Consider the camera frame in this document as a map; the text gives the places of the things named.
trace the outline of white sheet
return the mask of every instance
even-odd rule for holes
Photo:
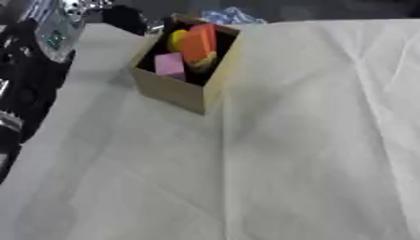
[[[1,187],[2,239],[420,239],[419,30],[248,27],[200,117],[118,71],[145,39],[91,26]]]

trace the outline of blue cloth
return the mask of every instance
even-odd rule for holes
[[[203,11],[202,18],[216,24],[267,23],[263,19],[256,19],[245,14],[238,7],[228,7],[221,11]]]

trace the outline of yellow object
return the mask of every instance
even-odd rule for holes
[[[191,70],[197,73],[203,73],[211,68],[218,60],[218,54],[216,52],[210,52],[206,58],[195,63],[187,63]]]
[[[176,30],[170,34],[168,39],[168,50],[173,53],[180,52],[179,42],[186,35],[187,30]]]

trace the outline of open box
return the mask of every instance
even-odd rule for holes
[[[168,53],[167,40],[177,29],[189,29],[193,25],[205,23],[181,14],[173,14],[174,24],[165,29],[150,48],[143,49],[131,61],[130,70],[140,91],[150,98],[170,102],[195,113],[205,114],[217,102],[222,86],[229,74],[229,66],[234,57],[225,57],[240,31],[231,27],[217,25],[217,63],[206,73],[195,73],[186,69],[187,82],[155,73],[154,57]]]

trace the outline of pink cube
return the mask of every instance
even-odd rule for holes
[[[157,75],[185,80],[184,63],[180,52],[156,55],[155,69]]]

